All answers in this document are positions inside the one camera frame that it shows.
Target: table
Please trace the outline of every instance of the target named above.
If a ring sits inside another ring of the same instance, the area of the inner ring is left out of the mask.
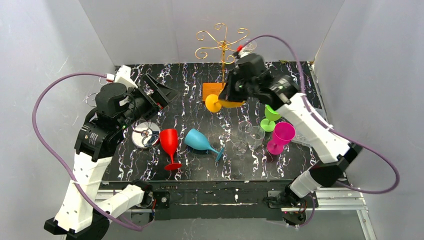
[[[274,76],[289,75],[299,84],[299,71],[295,62],[267,62],[266,65]],[[180,92],[151,121],[157,123],[162,130],[177,130],[179,146],[175,161],[183,166],[178,171],[164,170],[164,166],[170,163],[170,157],[160,145],[146,150],[137,148],[131,140],[132,130],[128,128],[124,133],[124,141],[117,147],[103,176],[104,181],[290,180],[318,159],[312,148],[292,142],[281,155],[269,155],[266,143],[271,138],[270,133],[266,133],[262,146],[253,151],[247,149],[242,156],[235,155],[233,143],[237,141],[238,122],[247,120],[258,126],[265,117],[265,105],[256,99],[249,99],[239,108],[223,108],[218,113],[209,112],[202,103],[202,83],[221,82],[219,63],[141,64],[130,67],[131,78],[136,84],[140,82],[141,74],[149,73],[159,82]],[[302,68],[306,95],[313,107],[322,109],[310,66],[307,62],[302,62]],[[214,148],[225,147],[224,156],[217,164],[214,153],[200,154],[184,144],[184,137],[192,128],[203,133]]]

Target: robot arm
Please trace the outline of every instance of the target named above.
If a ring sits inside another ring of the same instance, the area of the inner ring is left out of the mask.
[[[95,97],[96,107],[86,116],[75,143],[73,174],[87,196],[94,201],[102,177],[124,139],[124,131],[138,120],[149,120],[166,107],[177,91],[157,82],[149,74],[141,77],[153,92],[145,93],[131,80],[131,69],[122,66],[111,82]],[[98,207],[118,217],[131,207],[150,201],[151,186],[136,180]],[[47,220],[44,229],[54,235],[67,234],[71,239],[101,239],[109,220],[99,214],[70,181],[62,206],[55,217]]]
[[[330,124],[319,124],[305,107],[299,86],[289,76],[273,77],[260,55],[244,55],[218,96],[222,106],[235,106],[249,97],[259,99],[294,125],[317,152],[320,161],[295,178],[281,196],[281,204],[296,205],[301,198],[320,187],[331,187],[362,148],[331,132]],[[311,107],[313,113],[325,120]]]

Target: wooden base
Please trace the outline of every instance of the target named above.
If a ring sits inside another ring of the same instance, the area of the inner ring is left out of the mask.
[[[208,97],[210,94],[216,94],[219,95],[221,90],[223,89],[223,83],[222,82],[205,82],[202,84],[201,89],[201,99],[204,102],[206,100],[206,97]]]

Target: gray wall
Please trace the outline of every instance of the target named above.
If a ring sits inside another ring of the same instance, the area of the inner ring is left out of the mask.
[[[1,0],[0,6],[0,239],[59,239],[43,225],[59,210],[69,176],[36,138],[33,106],[59,77],[114,67],[78,0]],[[41,103],[39,129],[68,164],[90,109],[84,97],[99,89],[97,80],[63,82]]]
[[[424,2],[343,4],[317,55],[315,70],[334,127],[382,152],[400,171],[400,185],[366,195],[378,239],[422,239],[424,198]],[[347,172],[362,189],[394,182],[385,162],[361,153]]]
[[[344,0],[79,0],[115,65],[219,62],[219,50],[204,60],[195,57],[199,47],[215,47],[212,40],[198,41],[196,33],[211,32],[221,41],[240,38],[238,28],[250,36],[274,34],[297,50],[300,60],[312,61]],[[261,39],[256,49],[267,61],[293,60],[273,39]]]

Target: marble tabletop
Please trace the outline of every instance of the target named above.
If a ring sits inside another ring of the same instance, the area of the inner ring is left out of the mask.
[[[174,159],[182,163],[182,167],[172,172],[165,170],[170,157],[160,144],[145,150],[137,148],[131,139],[132,130],[128,128],[124,132],[124,141],[117,147],[103,176],[104,181],[288,180],[297,177],[317,161],[312,148],[293,142],[286,145],[281,155],[269,155],[266,143],[271,138],[270,133],[266,133],[262,146],[255,150],[247,149],[242,156],[235,155],[233,143],[237,141],[238,123],[247,120],[253,126],[258,126],[265,117],[265,105],[256,99],[249,99],[239,108],[209,112],[202,103],[202,83],[222,81],[219,63],[141,64],[130,67],[131,78],[136,84],[140,82],[141,74],[149,73],[159,82],[180,92],[151,121],[162,130],[177,130],[178,148]],[[295,62],[268,62],[267,67],[274,76],[290,75],[299,81]],[[303,62],[302,68],[307,97],[315,108],[321,109],[309,64]],[[203,133],[215,149],[225,147],[219,162],[215,163],[215,153],[193,151],[184,144],[184,137],[193,128]]]

